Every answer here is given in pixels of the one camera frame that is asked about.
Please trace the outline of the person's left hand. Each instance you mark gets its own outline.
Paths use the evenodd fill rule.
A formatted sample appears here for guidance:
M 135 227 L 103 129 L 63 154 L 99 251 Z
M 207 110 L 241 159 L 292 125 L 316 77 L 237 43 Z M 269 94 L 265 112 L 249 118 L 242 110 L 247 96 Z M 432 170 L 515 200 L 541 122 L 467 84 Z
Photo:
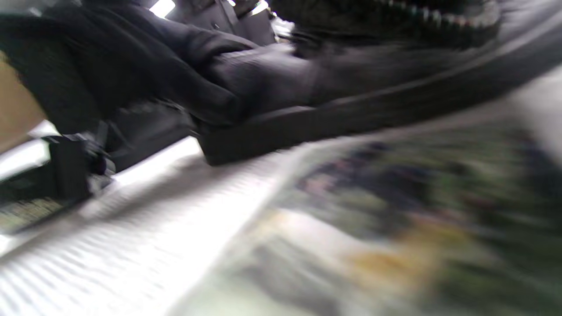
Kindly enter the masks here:
M 235 124 L 239 96 L 212 73 L 216 58 L 257 48 L 229 33 L 157 17 L 132 1 L 87 1 L 41 16 L 1 13 L 1 106 L 36 109 L 76 134 L 142 101 L 179 106 L 195 120 Z

